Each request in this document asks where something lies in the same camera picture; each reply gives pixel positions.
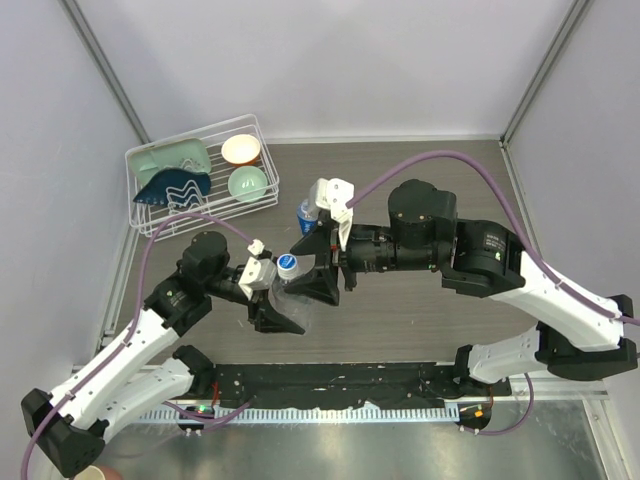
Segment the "blue labelled plastic bottle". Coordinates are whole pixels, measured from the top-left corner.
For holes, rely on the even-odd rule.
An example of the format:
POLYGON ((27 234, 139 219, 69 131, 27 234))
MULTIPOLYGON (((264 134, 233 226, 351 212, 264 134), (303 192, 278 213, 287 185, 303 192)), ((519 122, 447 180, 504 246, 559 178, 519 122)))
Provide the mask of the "blue labelled plastic bottle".
POLYGON ((296 210, 302 235, 308 234, 318 222, 319 208, 310 199, 304 199, 296 210))

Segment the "clear unlabelled plastic bottle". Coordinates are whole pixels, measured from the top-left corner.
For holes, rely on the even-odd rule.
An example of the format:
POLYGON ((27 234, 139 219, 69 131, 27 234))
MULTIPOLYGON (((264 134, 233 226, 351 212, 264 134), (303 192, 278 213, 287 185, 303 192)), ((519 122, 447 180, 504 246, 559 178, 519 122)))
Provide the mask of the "clear unlabelled plastic bottle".
POLYGON ((287 284, 288 281, 276 276, 269 292, 270 302, 278 313, 308 331, 314 319, 314 303, 306 296, 286 293, 287 284))

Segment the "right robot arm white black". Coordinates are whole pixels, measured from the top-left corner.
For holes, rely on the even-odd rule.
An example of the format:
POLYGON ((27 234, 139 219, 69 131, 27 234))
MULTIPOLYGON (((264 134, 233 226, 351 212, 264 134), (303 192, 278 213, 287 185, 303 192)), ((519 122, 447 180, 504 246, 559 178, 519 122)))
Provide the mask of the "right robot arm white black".
POLYGON ((637 368, 637 347, 625 338, 622 322, 632 309, 629 297, 581 289, 599 308, 591 310, 565 292, 570 280, 545 273, 512 231, 493 221, 459 218, 455 195, 430 183, 403 182, 389 195, 387 208, 389 226, 356 224, 346 241, 337 221, 321 214, 291 249, 296 256, 314 256, 314 267, 286 292, 336 306, 340 278, 351 291, 359 273, 429 270, 457 294, 489 298, 536 318, 536 326, 515 337, 457 350, 451 380, 465 395, 541 370, 595 381, 637 368))

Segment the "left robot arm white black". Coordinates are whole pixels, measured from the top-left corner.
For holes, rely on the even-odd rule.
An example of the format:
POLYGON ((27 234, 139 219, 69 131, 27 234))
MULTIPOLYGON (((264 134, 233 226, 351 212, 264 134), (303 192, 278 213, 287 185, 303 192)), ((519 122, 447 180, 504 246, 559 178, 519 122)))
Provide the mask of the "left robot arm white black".
POLYGON ((39 448, 63 477, 71 478, 146 409, 176 396, 205 397, 216 368, 191 345, 179 347, 146 377, 133 376, 206 317, 213 298, 246 306, 259 332, 304 334, 302 326, 270 303, 276 275, 270 252, 257 240, 249 252, 245 264, 231 268, 226 237, 215 231, 197 234, 176 271, 138 305, 118 337, 58 387, 25 395, 21 411, 31 437, 28 447, 39 448))

